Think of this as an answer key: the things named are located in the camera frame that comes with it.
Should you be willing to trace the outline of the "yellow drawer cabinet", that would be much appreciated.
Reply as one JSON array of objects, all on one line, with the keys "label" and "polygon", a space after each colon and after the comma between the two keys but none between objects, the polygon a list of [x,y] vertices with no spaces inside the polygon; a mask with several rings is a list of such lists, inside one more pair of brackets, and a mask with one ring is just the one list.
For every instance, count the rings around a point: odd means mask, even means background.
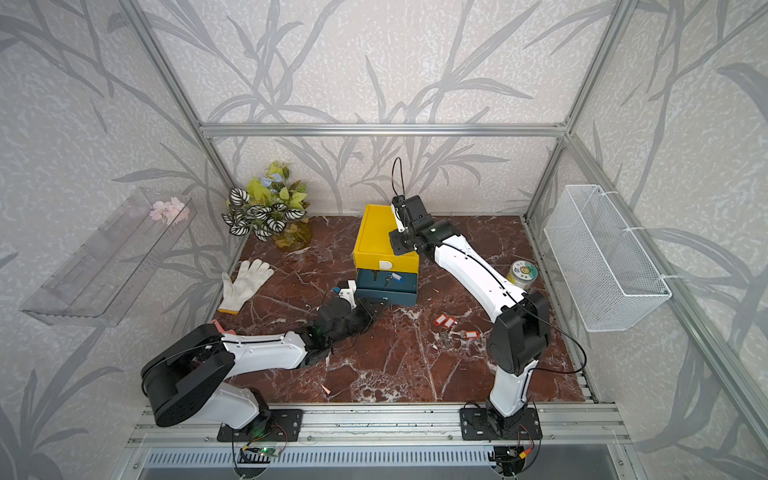
[{"label": "yellow drawer cabinet", "polygon": [[419,273],[420,258],[416,252],[396,255],[389,233],[397,231],[390,206],[368,204],[365,208],[353,249],[357,269]]}]

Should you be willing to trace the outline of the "dark teal drawer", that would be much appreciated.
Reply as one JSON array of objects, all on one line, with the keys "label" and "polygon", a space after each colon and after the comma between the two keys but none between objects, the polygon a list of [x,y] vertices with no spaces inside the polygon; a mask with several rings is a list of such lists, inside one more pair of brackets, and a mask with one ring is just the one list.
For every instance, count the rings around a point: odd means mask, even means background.
[{"label": "dark teal drawer", "polygon": [[[390,273],[403,277],[401,282],[386,283]],[[387,301],[394,306],[414,306],[418,301],[418,275],[383,270],[358,269],[355,298]]]}]

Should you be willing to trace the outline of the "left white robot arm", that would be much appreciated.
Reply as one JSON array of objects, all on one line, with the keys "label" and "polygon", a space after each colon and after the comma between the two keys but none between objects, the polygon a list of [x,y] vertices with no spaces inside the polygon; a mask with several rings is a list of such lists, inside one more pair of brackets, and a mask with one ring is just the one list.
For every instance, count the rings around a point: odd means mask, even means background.
[{"label": "left white robot arm", "polygon": [[142,391],[159,427],[197,417],[242,429],[267,410],[253,391],[230,378],[263,370],[294,370],[327,358],[334,346],[374,324],[388,302],[342,290],[316,317],[283,334],[247,336],[213,321],[186,334],[141,370]]}]

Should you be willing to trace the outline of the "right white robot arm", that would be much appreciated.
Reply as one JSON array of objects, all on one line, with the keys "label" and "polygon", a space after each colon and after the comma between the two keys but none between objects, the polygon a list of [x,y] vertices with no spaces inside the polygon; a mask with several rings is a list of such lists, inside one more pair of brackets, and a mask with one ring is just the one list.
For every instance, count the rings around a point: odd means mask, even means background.
[{"label": "right white robot arm", "polygon": [[539,291],[526,291],[503,277],[449,220],[430,215],[419,196],[392,198],[396,229],[389,233],[398,256],[416,252],[449,272],[480,303],[493,323],[486,341],[496,364],[486,402],[483,431],[509,438],[523,426],[528,388],[554,330],[550,304]]}]

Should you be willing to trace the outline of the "white work glove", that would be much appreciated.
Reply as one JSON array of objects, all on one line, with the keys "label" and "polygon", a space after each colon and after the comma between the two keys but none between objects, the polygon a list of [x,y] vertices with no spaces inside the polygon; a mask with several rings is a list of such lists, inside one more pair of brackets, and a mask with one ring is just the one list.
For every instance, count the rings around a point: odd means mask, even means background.
[{"label": "white work glove", "polygon": [[234,280],[228,273],[223,272],[221,274],[223,299],[217,311],[232,315],[238,314],[242,306],[257,293],[273,274],[274,270],[270,264],[260,259],[242,261]]}]

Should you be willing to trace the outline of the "artificial potted plant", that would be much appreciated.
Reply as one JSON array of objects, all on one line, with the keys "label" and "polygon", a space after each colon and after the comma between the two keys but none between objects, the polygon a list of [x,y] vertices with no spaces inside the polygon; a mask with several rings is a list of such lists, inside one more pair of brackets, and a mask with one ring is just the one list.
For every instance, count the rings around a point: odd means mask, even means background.
[{"label": "artificial potted plant", "polygon": [[252,178],[245,189],[229,191],[227,210],[221,214],[233,236],[252,234],[262,242],[294,252],[312,240],[307,185],[292,180],[285,162],[272,162],[262,176]]}]

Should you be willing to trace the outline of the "left circuit board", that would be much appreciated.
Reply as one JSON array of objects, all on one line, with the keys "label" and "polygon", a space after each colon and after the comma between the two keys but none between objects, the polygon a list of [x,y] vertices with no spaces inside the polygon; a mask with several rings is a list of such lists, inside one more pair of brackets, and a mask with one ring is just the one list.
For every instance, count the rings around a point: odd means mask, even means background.
[{"label": "left circuit board", "polygon": [[246,444],[236,455],[238,464],[267,464],[279,458],[286,450],[283,446],[259,446]]}]

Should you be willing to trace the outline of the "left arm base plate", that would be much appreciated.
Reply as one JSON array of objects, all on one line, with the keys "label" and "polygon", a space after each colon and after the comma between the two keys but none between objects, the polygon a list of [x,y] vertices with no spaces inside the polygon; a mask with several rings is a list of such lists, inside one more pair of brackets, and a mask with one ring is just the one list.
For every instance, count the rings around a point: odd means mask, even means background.
[{"label": "left arm base plate", "polygon": [[217,434],[217,441],[223,443],[297,442],[303,414],[304,411],[301,409],[272,409],[260,413],[241,429],[233,429],[222,424]]}]

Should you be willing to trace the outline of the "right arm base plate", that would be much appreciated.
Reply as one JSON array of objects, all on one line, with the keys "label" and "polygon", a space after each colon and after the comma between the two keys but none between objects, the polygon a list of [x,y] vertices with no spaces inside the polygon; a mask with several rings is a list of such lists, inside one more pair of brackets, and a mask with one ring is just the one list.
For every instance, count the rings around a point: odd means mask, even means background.
[{"label": "right arm base plate", "polygon": [[493,406],[466,404],[459,410],[462,439],[538,441],[543,437],[538,411],[529,404],[505,417]]}]

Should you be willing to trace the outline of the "aluminium front rail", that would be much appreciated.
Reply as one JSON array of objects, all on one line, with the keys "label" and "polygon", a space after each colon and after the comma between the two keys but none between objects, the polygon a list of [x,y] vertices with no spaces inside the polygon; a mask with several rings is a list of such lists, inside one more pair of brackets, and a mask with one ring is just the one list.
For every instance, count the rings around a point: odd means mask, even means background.
[{"label": "aluminium front rail", "polygon": [[[279,404],[279,409],[303,411],[296,447],[459,445],[470,430],[460,419],[460,403],[341,403]],[[544,444],[630,444],[629,432],[611,403],[550,403],[530,406],[538,418],[526,433]],[[142,413],[129,435],[128,448],[215,447],[220,425],[192,419],[161,428],[152,413]]]}]

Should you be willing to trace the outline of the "clear acrylic wall shelf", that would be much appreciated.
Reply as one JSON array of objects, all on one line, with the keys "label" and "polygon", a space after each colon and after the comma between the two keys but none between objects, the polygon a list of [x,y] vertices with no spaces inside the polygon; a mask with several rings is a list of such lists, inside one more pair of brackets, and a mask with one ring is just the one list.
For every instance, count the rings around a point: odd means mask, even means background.
[{"label": "clear acrylic wall shelf", "polygon": [[117,326],[196,214],[188,195],[135,190],[20,311],[50,326]]}]

